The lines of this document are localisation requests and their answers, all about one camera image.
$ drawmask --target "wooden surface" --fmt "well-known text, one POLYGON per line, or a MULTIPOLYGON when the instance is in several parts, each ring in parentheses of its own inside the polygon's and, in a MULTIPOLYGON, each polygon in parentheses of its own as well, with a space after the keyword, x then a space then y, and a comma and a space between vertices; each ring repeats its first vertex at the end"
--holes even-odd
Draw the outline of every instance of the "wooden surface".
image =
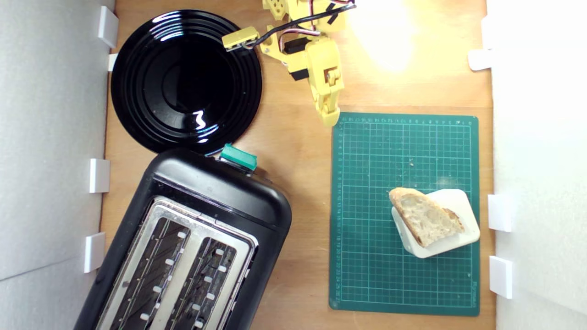
MULTIPOLYGON (((271 180, 289 194, 291 230, 252 329, 495 329, 489 291, 487 228, 492 192, 492 101, 489 72, 473 73, 467 51, 481 46, 485 3, 476 0, 358 1, 349 25, 335 35, 346 89, 343 111, 474 115, 480 124, 481 314, 424 316, 334 311, 328 307, 330 136, 313 107, 309 86, 294 82, 277 61, 261 56, 264 93, 259 112, 235 145, 256 154, 271 180)), ((272 20, 259 0, 117 0, 118 47, 143 22, 176 9, 202 9, 260 31, 272 20)), ((112 185, 104 195, 102 231, 108 244, 154 154, 121 127, 109 101, 106 158, 112 185)))

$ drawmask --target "small white plate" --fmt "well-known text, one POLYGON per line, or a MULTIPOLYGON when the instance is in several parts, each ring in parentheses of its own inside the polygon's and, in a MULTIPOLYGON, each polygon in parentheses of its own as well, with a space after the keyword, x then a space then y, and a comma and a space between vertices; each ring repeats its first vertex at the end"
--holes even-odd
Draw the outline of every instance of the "small white plate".
POLYGON ((475 219, 475 214, 473 213, 467 194, 464 191, 459 189, 442 189, 430 193, 427 196, 442 207, 455 212, 465 227, 465 232, 442 238, 428 245, 428 247, 423 248, 416 242, 416 239, 403 222, 396 208, 392 207, 393 221, 396 223, 404 248, 408 252, 418 258, 428 258, 479 240, 479 225, 475 219))

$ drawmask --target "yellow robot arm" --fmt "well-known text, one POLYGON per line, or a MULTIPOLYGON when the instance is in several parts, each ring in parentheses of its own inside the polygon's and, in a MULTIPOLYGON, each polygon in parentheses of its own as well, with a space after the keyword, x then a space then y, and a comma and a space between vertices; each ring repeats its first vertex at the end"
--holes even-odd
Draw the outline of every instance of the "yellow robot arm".
POLYGON ((289 24, 278 28, 282 35, 278 37, 273 32, 275 28, 269 25, 268 33, 260 36, 250 26, 225 35, 222 38, 224 47, 232 51, 259 46, 262 53, 281 61, 295 80, 307 78, 322 123, 328 127, 334 126, 340 114, 338 97, 344 84, 338 47, 327 33, 345 27, 343 11, 354 8, 354 3, 341 0, 262 1, 263 8, 269 9, 276 20, 288 14, 289 24), (297 37, 284 42, 286 33, 295 33, 297 37))

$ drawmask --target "cutting mat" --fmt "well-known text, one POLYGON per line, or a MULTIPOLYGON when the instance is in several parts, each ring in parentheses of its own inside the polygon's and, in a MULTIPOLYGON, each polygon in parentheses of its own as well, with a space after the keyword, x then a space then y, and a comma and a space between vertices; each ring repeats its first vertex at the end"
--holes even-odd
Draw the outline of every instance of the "cutting mat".
POLYGON ((479 242, 419 259, 391 216, 395 187, 464 190, 479 221, 478 121, 470 116, 341 113, 333 130, 330 306, 479 314, 479 242))

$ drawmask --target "white wall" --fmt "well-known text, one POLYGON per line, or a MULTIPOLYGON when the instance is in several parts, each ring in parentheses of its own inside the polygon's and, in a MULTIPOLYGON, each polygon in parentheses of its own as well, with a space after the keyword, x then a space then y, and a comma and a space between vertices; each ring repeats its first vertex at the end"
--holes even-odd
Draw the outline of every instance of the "white wall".
POLYGON ((514 203, 497 328, 587 328, 587 22, 580 1, 488 0, 495 194, 514 203))
POLYGON ((84 237, 102 197, 107 54, 101 4, 0 1, 0 329, 68 329, 93 281, 84 237))

